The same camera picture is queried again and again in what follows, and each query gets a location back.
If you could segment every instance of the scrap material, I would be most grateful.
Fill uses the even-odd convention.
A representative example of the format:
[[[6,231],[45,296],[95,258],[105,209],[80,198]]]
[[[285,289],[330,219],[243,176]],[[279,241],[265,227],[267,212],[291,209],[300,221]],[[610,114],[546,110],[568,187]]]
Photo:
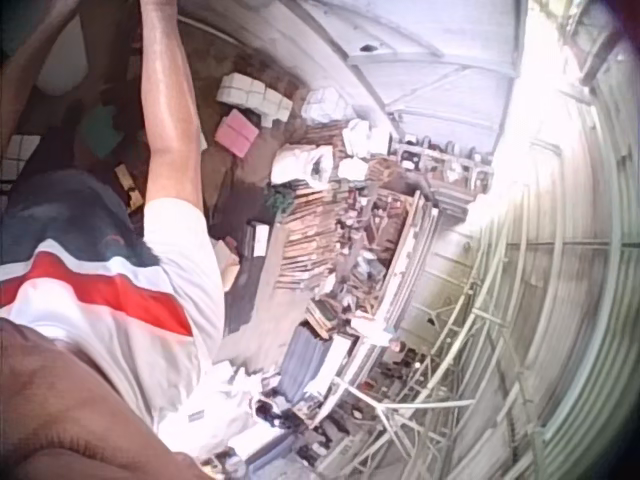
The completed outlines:
[[[339,252],[336,225],[349,192],[340,184],[324,191],[296,190],[293,210],[282,219],[289,230],[276,288],[313,290],[331,273]]]

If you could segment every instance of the metal roof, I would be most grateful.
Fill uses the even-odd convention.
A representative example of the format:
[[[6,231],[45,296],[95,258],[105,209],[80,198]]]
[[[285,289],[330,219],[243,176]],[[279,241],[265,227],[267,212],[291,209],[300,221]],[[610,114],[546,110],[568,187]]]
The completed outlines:
[[[300,3],[401,131],[493,152],[518,76],[526,1]]]

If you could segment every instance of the corrugated metal wall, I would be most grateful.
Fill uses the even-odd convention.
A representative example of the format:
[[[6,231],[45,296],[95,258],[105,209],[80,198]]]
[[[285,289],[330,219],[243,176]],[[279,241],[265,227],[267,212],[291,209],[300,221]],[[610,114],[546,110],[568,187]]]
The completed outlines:
[[[587,37],[579,34],[578,43],[589,50]],[[638,68],[630,46],[620,43],[596,78],[593,107],[557,94],[540,125],[524,167],[526,199],[508,212],[500,287],[510,297],[526,221],[510,334],[521,369],[509,352],[499,355],[506,389],[489,374],[456,436],[449,478],[574,478],[605,451],[637,398],[630,364],[640,358]],[[496,304],[495,315],[505,318],[508,302]],[[473,375],[483,375],[492,352],[487,344]],[[520,393],[505,411],[512,388]],[[471,382],[461,396],[474,394]]]

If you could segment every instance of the white box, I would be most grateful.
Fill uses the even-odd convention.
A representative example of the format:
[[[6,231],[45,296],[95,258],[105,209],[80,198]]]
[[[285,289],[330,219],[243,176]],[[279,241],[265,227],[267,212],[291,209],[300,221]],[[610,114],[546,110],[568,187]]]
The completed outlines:
[[[262,100],[262,105],[256,107],[256,112],[260,113],[260,115],[268,115],[270,117],[275,117],[278,114],[278,108],[280,107],[280,102],[282,101],[282,95],[280,95],[275,90],[267,88],[264,93],[264,99]]]
[[[245,90],[224,87],[218,90],[216,99],[229,105],[244,106],[247,103],[248,94]]]
[[[220,87],[237,88],[239,90],[250,90],[253,79],[240,73],[232,73],[222,79]]]
[[[262,128],[271,128],[273,127],[273,117],[269,115],[262,115],[260,117],[260,126]]]
[[[256,223],[256,237],[253,243],[253,256],[264,257],[267,254],[267,247],[269,246],[269,225],[263,223]]]
[[[278,114],[276,118],[283,122],[289,120],[289,115],[291,115],[291,109],[293,108],[293,102],[288,98],[282,97],[282,101],[280,102],[280,106],[278,107]]]
[[[247,108],[256,109],[262,105],[264,101],[264,94],[267,90],[267,86],[258,81],[253,80],[251,87],[249,88],[249,98],[247,100]]]

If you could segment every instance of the floor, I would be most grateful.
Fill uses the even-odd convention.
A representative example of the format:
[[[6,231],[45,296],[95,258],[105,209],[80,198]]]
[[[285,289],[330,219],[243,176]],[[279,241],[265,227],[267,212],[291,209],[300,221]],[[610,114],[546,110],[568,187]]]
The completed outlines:
[[[119,111],[126,112],[124,123],[130,130],[127,141],[102,160],[88,152],[82,142],[77,142],[76,164],[109,172],[123,162],[144,194],[149,153],[146,144],[136,135],[143,124],[139,100],[140,58],[139,52],[135,53],[138,12],[132,3],[135,2],[83,2],[80,16],[89,74],[77,88],[61,97],[48,97],[34,89],[19,133],[44,134],[59,123],[66,108],[75,100],[81,100],[89,110],[115,97]],[[203,133],[209,144],[203,152],[202,175],[210,233],[214,238],[237,237],[247,221],[263,214],[263,190],[277,150],[304,128],[299,111],[300,99],[306,96],[306,90],[267,55],[233,45],[190,25],[181,23],[180,33],[192,69]],[[272,129],[261,129],[242,160],[235,159],[213,142],[215,129],[231,110],[229,106],[217,103],[215,96],[222,77],[234,71],[258,78],[287,97],[297,99],[292,120],[286,125],[275,122]],[[252,372],[268,370],[282,361],[293,330],[302,320],[310,299],[307,293],[274,290],[285,238],[284,230],[274,229],[252,320],[223,340],[217,361],[231,360]]]

